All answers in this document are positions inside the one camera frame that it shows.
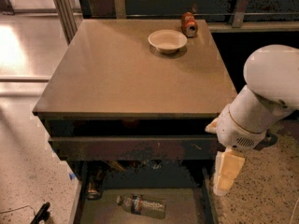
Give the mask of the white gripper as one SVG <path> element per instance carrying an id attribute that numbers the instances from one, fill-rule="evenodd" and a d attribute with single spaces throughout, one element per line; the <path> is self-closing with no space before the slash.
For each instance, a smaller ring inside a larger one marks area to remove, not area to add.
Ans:
<path id="1" fill-rule="evenodd" d="M 240 127 L 233 120 L 229 107 L 224 107 L 218 118 L 214 118 L 205 127 L 207 133 L 216 133 L 218 141 L 226 147 L 224 152 L 217 153 L 215 160 L 213 192 L 217 196 L 224 196 L 230 191 L 245 163 L 244 155 L 238 151 L 260 150 L 278 141 L 268 131 L 251 133 Z"/>

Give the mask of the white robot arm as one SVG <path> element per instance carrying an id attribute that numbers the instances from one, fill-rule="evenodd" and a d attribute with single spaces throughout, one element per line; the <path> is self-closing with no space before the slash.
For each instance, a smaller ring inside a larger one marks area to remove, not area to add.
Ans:
<path id="1" fill-rule="evenodd" d="M 252 52 L 243 76 L 246 85 L 205 127 L 225 147 L 218 152 L 213 192 L 226 195 L 239 175 L 246 150 L 257 147 L 267 130 L 299 109 L 299 49 L 269 45 Z"/>

